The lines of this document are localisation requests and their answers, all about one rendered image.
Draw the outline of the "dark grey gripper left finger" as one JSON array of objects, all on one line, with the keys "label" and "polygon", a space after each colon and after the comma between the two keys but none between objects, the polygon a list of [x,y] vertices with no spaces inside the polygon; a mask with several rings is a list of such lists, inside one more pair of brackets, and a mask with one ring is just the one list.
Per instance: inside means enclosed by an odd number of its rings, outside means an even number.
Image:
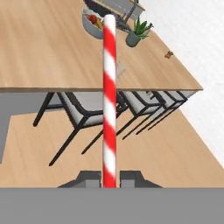
[{"label": "dark grey gripper left finger", "polygon": [[102,174],[100,171],[80,171],[76,179],[73,179],[59,188],[101,188]]}]

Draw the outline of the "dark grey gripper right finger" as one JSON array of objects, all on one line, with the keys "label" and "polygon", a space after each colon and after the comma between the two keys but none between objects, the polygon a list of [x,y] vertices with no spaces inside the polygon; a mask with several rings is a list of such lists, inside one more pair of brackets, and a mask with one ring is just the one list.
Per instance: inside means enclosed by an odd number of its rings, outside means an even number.
[{"label": "dark grey gripper right finger", "polygon": [[160,188],[148,179],[145,179],[140,171],[120,171],[121,188]]}]

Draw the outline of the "red and white striped straw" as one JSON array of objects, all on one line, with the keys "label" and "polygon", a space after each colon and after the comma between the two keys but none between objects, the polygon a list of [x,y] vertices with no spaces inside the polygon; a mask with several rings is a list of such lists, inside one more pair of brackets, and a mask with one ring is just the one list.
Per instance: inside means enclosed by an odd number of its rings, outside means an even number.
[{"label": "red and white striped straw", "polygon": [[103,21],[103,186],[116,187],[116,19]]}]

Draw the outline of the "clear glass cup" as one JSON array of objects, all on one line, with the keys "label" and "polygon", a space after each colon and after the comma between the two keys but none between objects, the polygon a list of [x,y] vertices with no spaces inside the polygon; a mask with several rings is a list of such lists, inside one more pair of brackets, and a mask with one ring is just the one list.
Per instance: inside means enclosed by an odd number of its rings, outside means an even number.
[{"label": "clear glass cup", "polygon": [[120,61],[116,62],[116,60],[107,50],[103,51],[102,58],[103,73],[108,75],[112,80],[121,76],[126,70],[125,65],[122,64]]}]

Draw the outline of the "black framed grey chair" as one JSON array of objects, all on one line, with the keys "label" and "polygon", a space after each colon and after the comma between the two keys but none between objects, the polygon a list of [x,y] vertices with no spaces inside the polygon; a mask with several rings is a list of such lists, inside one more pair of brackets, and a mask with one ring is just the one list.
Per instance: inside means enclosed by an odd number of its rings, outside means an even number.
[{"label": "black framed grey chair", "polygon": [[181,97],[177,91],[160,91],[159,95],[164,100],[164,105],[150,117],[150,121],[136,133],[137,135],[154,128],[181,105]]},{"label": "black framed grey chair", "polygon": [[124,32],[130,32],[131,27],[128,21],[136,21],[145,11],[145,8],[139,3],[139,0],[130,0],[130,9],[123,13],[122,16],[116,17],[116,28]]},{"label": "black framed grey chair", "polygon": [[73,125],[73,131],[60,147],[49,163],[50,166],[58,160],[66,147],[72,142],[80,130],[99,126],[103,123],[102,92],[58,92],[59,104],[51,104],[54,92],[49,92],[33,122],[36,127],[43,114],[49,109],[64,109]]},{"label": "black framed grey chair", "polygon": [[165,105],[165,100],[156,91],[120,91],[119,94],[133,117],[116,132],[118,136],[139,116],[153,115]]},{"label": "black framed grey chair", "polygon": [[164,110],[153,119],[153,125],[149,127],[149,130],[162,122],[168,115],[187,101],[187,98],[180,91],[159,91],[159,94],[165,100]]}]

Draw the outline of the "green plant in grey pot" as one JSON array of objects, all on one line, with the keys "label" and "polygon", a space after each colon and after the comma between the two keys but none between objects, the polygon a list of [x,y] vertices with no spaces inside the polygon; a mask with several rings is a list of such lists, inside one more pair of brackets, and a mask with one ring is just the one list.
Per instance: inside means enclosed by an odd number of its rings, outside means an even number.
[{"label": "green plant in grey pot", "polygon": [[147,24],[146,21],[141,23],[140,18],[138,18],[134,22],[134,30],[130,31],[125,39],[127,46],[135,47],[141,39],[145,39],[148,37],[148,33],[153,27],[153,23]]}]

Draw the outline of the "grey fruit bowl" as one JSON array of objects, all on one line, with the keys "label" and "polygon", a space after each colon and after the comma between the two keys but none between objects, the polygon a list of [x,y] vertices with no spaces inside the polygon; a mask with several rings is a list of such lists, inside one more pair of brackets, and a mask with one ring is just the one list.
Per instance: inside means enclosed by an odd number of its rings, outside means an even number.
[{"label": "grey fruit bowl", "polygon": [[95,15],[99,17],[97,13],[92,10],[84,9],[82,11],[82,24],[86,32],[95,37],[96,39],[103,39],[103,31],[87,18],[87,15]]}]

